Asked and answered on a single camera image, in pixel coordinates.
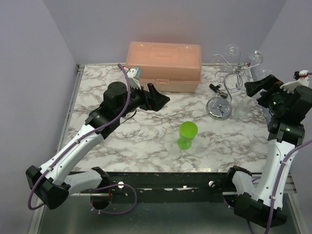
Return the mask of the clear stemmed wine glass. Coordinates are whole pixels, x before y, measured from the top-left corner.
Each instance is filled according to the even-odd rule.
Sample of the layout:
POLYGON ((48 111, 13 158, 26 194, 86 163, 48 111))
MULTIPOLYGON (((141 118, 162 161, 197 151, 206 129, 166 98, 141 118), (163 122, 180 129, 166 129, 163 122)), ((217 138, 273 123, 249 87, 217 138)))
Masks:
POLYGON ((260 64, 262 64, 264 60, 263 53, 258 50, 250 51, 248 54, 248 58, 250 60, 250 63, 246 63, 243 67, 244 75, 247 77, 248 80, 252 79, 252 73, 251 70, 260 64))

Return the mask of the tall clear wine glass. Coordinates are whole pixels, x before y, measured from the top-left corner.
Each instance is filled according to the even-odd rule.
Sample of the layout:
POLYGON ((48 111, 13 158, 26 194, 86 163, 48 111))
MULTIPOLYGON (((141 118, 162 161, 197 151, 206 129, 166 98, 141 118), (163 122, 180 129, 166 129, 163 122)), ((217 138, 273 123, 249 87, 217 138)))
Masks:
POLYGON ((224 54, 221 59, 224 65, 220 67, 221 72, 232 72, 240 62, 241 50, 235 44, 229 44, 224 49, 224 54))

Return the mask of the green plastic goblet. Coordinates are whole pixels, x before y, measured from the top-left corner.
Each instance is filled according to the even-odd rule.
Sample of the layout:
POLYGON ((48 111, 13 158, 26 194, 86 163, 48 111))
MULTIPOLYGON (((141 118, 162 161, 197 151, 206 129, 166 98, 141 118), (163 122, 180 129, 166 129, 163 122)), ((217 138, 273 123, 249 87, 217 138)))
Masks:
POLYGON ((192 141, 198 133, 198 127, 194 122, 186 121, 179 128, 179 139, 177 145, 182 150, 190 149, 192 141))

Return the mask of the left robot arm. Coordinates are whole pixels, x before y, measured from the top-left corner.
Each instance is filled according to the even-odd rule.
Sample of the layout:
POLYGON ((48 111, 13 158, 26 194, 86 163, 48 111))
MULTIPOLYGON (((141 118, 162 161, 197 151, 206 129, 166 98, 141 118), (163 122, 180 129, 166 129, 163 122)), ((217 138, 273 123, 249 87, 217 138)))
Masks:
POLYGON ((74 138, 49 161, 26 170, 31 194, 53 210, 72 194, 86 190, 104 192, 109 176, 99 167, 76 175, 70 172, 91 149, 120 126, 121 117, 137 108, 157 112, 169 101, 170 98, 159 93, 151 83, 147 91, 141 88, 128 90, 119 81, 109 84, 103 102, 89 114, 74 138))

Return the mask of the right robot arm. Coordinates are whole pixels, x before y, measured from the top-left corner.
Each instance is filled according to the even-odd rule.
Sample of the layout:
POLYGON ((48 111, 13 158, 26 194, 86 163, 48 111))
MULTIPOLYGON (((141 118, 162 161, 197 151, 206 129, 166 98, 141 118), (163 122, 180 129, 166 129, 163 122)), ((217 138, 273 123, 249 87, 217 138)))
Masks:
POLYGON ((268 155, 257 185, 248 170, 233 166, 224 179, 225 187, 237 192, 234 214, 248 223, 266 230, 282 225, 287 216, 282 213, 283 192, 288 173, 297 151, 306 146, 302 120, 312 107, 311 73, 297 71, 294 81, 283 83, 274 75, 254 82, 246 82, 246 94, 260 97, 257 103, 272 116, 268 124, 268 155))

